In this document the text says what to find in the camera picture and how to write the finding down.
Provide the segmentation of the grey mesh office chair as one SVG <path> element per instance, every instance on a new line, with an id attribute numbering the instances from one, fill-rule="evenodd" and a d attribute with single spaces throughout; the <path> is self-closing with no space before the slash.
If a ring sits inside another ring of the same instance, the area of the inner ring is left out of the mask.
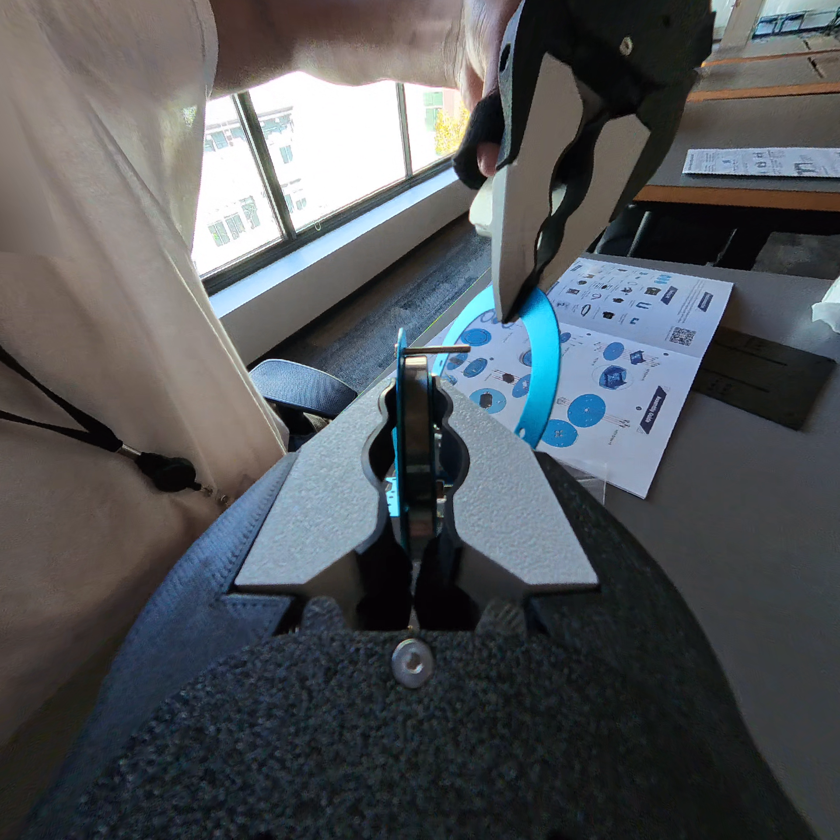
<path id="1" fill-rule="evenodd" d="M 358 395 L 331 374 L 288 360 L 265 360 L 249 375 L 286 425 L 290 452 L 299 450 Z"/>

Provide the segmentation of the white crumpled wrap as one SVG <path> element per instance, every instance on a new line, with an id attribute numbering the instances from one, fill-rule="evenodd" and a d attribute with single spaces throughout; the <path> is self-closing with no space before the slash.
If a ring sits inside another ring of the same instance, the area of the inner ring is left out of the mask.
<path id="1" fill-rule="evenodd" d="M 812 305 L 812 321 L 824 322 L 840 333 L 840 277 L 827 290 L 824 298 Z"/>

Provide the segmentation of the blue round bearing base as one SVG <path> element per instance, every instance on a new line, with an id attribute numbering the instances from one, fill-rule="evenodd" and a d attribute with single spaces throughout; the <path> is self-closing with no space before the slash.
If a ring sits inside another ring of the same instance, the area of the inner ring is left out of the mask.
<path id="1" fill-rule="evenodd" d="M 453 484 L 440 465 L 443 435 L 435 420 L 435 378 L 427 353 L 409 348 L 399 329 L 395 358 L 394 466 L 386 497 L 395 534 L 419 572 L 429 543 L 443 528 Z"/>

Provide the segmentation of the black flat plate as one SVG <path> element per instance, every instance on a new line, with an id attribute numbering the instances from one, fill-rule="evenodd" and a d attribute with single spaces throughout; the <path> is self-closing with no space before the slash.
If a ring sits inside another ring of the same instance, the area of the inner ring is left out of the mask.
<path id="1" fill-rule="evenodd" d="M 816 353 L 719 327 L 691 389 L 800 431 L 836 366 Z"/>

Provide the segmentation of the printed assembly guide sheet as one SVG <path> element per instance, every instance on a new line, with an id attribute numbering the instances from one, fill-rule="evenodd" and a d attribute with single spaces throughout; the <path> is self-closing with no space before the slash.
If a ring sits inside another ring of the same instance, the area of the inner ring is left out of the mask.
<path id="1" fill-rule="evenodd" d="M 538 450 L 607 461 L 611 485 L 646 498 L 732 289 L 577 259 L 547 293 L 562 359 Z"/>

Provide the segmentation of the white printed paper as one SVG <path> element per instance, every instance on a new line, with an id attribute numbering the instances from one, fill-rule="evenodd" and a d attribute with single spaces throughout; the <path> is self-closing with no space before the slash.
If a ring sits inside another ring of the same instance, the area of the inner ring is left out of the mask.
<path id="1" fill-rule="evenodd" d="M 683 175 L 839 178 L 838 148 L 692 149 Z"/>

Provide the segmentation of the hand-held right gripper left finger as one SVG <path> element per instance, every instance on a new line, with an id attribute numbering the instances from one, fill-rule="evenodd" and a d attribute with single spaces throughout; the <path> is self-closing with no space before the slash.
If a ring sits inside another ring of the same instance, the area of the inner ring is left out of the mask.
<path id="1" fill-rule="evenodd" d="M 392 382 L 378 383 L 297 451 L 237 589 L 327 595 L 354 628 L 408 627 L 412 567 L 385 498 L 395 460 L 392 391 Z"/>

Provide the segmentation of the office window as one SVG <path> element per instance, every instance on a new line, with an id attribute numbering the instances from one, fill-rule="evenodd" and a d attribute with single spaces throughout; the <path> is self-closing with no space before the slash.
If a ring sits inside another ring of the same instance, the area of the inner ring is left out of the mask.
<path id="1" fill-rule="evenodd" d="M 206 106 L 192 261 L 209 293 L 446 167 L 457 91 L 290 73 Z"/>

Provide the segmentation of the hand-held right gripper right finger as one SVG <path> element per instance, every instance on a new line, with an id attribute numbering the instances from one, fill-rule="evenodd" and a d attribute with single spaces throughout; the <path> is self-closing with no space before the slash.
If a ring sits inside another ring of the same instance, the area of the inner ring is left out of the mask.
<path id="1" fill-rule="evenodd" d="M 596 589 L 537 454 L 449 383 L 434 387 L 443 518 L 419 567 L 420 627 L 473 629 L 495 600 Z"/>

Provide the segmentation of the person's left hand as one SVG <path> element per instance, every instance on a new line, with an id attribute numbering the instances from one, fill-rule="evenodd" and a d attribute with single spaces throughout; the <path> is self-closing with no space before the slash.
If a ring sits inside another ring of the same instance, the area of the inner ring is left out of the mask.
<path id="1" fill-rule="evenodd" d="M 519 1 L 464 1 L 456 36 L 455 77 L 469 112 L 498 90 L 502 41 Z"/>

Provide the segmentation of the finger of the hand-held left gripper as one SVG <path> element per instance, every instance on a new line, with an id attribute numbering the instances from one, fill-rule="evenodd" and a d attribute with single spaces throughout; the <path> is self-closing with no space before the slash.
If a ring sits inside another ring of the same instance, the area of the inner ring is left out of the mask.
<path id="1" fill-rule="evenodd" d="M 545 53 L 539 67 L 512 55 L 500 79 L 505 130 L 492 186 L 491 275 L 500 321 L 515 317 L 537 265 L 554 173 L 577 139 L 585 105 L 572 69 Z"/>
<path id="2" fill-rule="evenodd" d="M 649 130 L 637 117 L 605 124 L 595 143 L 590 183 L 565 221 L 557 254 L 541 271 L 541 286 L 551 286 L 561 278 L 609 224 L 648 137 Z"/>

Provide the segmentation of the person's left forearm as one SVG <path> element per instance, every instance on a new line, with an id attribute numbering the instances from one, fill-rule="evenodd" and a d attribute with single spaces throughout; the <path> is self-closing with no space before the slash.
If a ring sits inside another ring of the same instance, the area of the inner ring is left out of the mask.
<path id="1" fill-rule="evenodd" d="M 453 87 L 462 12 L 451 1 L 212 1 L 213 92 L 293 71 L 344 85 Z"/>

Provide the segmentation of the wooden office table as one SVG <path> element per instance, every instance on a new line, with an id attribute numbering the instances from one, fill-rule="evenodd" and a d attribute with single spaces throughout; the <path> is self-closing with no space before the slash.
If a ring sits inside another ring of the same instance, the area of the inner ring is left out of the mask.
<path id="1" fill-rule="evenodd" d="M 638 202 L 837 212 L 838 181 L 683 175 L 691 149 L 838 147 L 838 38 L 710 56 L 665 162 Z"/>

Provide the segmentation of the blue metal ring plate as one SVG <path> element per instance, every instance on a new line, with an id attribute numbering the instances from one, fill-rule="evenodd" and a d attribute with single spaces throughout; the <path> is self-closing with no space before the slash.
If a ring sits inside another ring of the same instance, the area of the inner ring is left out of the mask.
<path id="1" fill-rule="evenodd" d="M 449 325 L 444 345 L 460 343 L 462 333 L 494 303 L 493 291 L 488 285 L 466 304 Z M 560 331 L 550 301 L 539 288 L 528 293 L 519 319 L 528 332 L 532 372 L 527 401 L 514 433 L 536 449 L 549 422 L 560 378 Z"/>

